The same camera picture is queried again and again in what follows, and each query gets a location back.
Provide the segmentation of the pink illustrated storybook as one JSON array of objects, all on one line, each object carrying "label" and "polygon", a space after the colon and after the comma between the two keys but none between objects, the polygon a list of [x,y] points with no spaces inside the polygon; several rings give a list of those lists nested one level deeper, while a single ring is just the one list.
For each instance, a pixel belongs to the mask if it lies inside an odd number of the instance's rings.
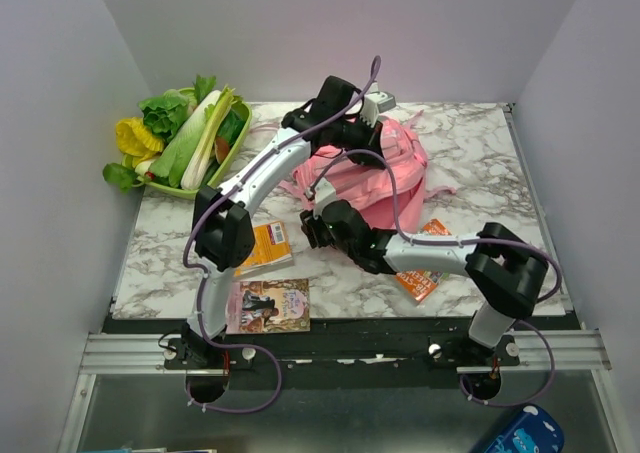
[{"label": "pink illustrated storybook", "polygon": [[240,281],[227,302],[228,334],[307,332],[311,328],[308,279]]}]

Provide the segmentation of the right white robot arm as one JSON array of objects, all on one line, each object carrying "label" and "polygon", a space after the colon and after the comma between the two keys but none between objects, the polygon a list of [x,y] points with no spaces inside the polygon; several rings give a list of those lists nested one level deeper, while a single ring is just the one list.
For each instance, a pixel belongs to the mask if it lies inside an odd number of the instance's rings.
[{"label": "right white robot arm", "polygon": [[408,235],[369,226],[345,200],[329,203],[320,213],[306,210],[300,221],[311,247],[333,247],[368,273],[422,270],[470,279],[484,303],[459,344],[462,357],[474,365],[494,356],[515,321],[531,316],[550,266],[544,252],[495,222],[460,239]]}]

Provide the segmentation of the orange paperback book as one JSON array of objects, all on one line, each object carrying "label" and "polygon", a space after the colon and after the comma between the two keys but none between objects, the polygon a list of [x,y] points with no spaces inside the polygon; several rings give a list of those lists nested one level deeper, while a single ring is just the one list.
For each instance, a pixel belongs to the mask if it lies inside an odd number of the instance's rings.
[{"label": "orange paperback book", "polygon": [[236,269],[236,277],[263,267],[284,264],[293,259],[288,234],[282,221],[255,226],[253,232],[254,248],[249,257]]}]

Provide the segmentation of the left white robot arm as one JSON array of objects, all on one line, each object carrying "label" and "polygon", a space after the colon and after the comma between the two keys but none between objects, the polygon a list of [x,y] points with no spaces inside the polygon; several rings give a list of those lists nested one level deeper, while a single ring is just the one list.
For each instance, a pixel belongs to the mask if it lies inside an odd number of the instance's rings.
[{"label": "left white robot arm", "polygon": [[365,165],[382,167],[378,102],[368,93],[379,67],[380,62],[373,61],[369,80],[361,88],[327,77],[315,98],[285,114],[274,138],[246,167],[219,187],[197,193],[185,247],[200,257],[195,266],[203,273],[187,321],[196,334],[187,355],[197,366],[209,368],[221,358],[222,345],[215,337],[226,326],[233,274],[255,245],[252,217],[269,193],[325,146]]}]

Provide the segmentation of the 78-storey treehouse book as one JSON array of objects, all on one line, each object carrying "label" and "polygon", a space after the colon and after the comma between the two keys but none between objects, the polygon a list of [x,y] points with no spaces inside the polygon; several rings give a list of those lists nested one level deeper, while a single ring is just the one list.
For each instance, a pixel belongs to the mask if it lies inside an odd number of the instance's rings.
[{"label": "78-storey treehouse book", "polygon": [[[429,220],[423,226],[422,231],[429,235],[438,236],[449,236],[451,234],[446,226],[436,218]],[[396,275],[396,280],[416,303],[421,303],[435,291],[448,276],[448,273],[439,271],[404,271]]]}]

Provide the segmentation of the pink school backpack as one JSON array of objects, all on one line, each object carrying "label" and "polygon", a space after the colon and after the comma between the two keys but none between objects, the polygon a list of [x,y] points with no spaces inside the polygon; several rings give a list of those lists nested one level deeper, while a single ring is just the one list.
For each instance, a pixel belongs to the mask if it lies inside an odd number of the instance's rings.
[{"label": "pink school backpack", "polygon": [[421,226],[423,203],[438,194],[456,192],[450,186],[427,188],[429,159],[414,131],[421,116],[418,112],[404,123],[383,120],[382,151],[396,179],[398,219],[394,218],[391,180],[386,171],[343,159],[325,176],[337,197],[348,201],[372,228],[400,227],[406,233],[415,233]]}]

